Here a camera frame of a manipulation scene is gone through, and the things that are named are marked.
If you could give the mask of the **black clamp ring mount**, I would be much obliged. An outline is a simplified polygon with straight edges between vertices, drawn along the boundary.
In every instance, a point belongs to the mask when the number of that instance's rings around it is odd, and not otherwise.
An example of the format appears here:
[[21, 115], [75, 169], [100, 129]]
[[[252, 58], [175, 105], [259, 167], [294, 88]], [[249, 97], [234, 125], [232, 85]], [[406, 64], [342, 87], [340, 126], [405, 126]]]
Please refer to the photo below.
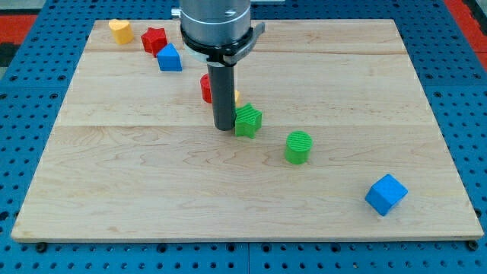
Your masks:
[[235, 66], [250, 54], [261, 34], [266, 31], [266, 24], [261, 22], [239, 39], [222, 46], [211, 46], [196, 42], [181, 27], [183, 44], [189, 54], [200, 62], [210, 66]]

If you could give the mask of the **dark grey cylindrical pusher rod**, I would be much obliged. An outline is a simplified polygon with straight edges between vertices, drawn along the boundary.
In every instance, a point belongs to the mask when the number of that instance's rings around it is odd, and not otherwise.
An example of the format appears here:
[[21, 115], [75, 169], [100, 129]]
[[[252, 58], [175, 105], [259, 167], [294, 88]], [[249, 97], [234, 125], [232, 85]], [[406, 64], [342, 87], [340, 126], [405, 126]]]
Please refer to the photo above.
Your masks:
[[208, 76], [215, 127], [221, 131], [231, 130], [236, 118], [234, 68], [208, 65]]

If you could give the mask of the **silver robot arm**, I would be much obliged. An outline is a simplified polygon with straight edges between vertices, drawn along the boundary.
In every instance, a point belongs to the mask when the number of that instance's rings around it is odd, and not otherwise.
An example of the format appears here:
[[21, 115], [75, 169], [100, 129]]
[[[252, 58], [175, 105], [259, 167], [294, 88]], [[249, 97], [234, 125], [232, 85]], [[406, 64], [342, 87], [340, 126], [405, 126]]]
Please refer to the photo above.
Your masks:
[[193, 58], [208, 68], [215, 127], [234, 128], [234, 66], [253, 50], [266, 25], [251, 24], [250, 0], [180, 0], [180, 32]]

